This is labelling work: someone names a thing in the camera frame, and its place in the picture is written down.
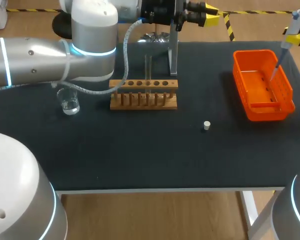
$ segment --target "cable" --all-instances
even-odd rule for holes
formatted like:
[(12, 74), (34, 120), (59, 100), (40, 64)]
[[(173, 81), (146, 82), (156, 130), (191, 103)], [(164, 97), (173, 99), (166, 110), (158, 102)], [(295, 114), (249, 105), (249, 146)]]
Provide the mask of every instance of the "cable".
[(0, 91), (1, 90), (6, 90), (6, 89), (13, 89), (21, 86), (25, 86), (27, 84), (19, 84), (19, 85), (11, 85), (11, 86), (0, 86)]
[(142, 20), (136, 21), (129, 27), (129, 29), (125, 33), (124, 40), (123, 40), (124, 75), (123, 75), (122, 81), (118, 85), (116, 85), (115, 87), (110, 88), (108, 90), (104, 90), (104, 91), (92, 91), (92, 90), (85, 89), (83, 87), (80, 87), (78, 85), (75, 85), (75, 84), (67, 82), (67, 81), (58, 81), (57, 83), (60, 85), (64, 85), (64, 86), (76, 89), (79, 92), (82, 92), (85, 94), (90, 94), (90, 95), (105, 95), (105, 94), (110, 94), (110, 93), (117, 91), (125, 83), (125, 81), (128, 78), (128, 74), (129, 74), (128, 40), (129, 40), (130, 34), (136, 26), (141, 25), (143, 23), (146, 23), (146, 20), (142, 19)]

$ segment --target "small glass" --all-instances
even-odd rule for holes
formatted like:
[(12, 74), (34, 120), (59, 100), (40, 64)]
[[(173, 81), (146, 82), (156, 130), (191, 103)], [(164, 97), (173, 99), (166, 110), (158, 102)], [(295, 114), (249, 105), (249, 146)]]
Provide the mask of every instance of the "small glass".
[(61, 103), (63, 112), (67, 115), (75, 115), (80, 111), (78, 94), (75, 89), (63, 87), (57, 93), (56, 97)]

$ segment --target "test tube rack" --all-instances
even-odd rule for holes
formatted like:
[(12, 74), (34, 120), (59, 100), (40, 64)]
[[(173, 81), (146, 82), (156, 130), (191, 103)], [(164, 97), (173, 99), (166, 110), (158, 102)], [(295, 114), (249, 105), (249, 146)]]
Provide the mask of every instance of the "test tube rack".
[[(109, 87), (113, 88), (121, 80), (110, 80)], [(127, 80), (120, 88), (122, 91), (165, 91), (164, 93), (118, 93), (111, 95), (111, 110), (176, 110), (178, 80)]]

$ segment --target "table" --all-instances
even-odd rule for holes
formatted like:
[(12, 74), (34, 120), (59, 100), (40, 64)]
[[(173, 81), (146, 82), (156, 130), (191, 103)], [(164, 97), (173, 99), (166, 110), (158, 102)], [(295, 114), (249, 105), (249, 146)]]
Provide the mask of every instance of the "table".
[[(123, 75), (121, 48), (117, 79)], [(152, 54), (153, 79), (169, 78), (166, 49), (130, 44), (129, 78), (144, 76), (145, 53)], [(80, 94), (80, 113), (68, 117), (50, 84), (2, 91), (0, 133), (33, 152), (57, 191), (280, 189), (300, 170), (300, 74), (289, 56), (283, 68), (294, 91), (291, 116), (249, 122), (232, 77), (232, 54), (243, 49), (278, 54), (280, 44), (180, 43), (175, 111), (113, 112), (109, 96)], [(211, 129), (202, 133), (207, 120)]]

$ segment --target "orange plastic basket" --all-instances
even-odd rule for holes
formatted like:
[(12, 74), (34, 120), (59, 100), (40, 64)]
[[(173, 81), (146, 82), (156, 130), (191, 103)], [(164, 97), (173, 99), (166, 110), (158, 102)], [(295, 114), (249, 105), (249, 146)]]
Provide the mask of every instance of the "orange plastic basket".
[(271, 50), (236, 51), (233, 54), (233, 76), (249, 120), (279, 121), (295, 111), (293, 90)]

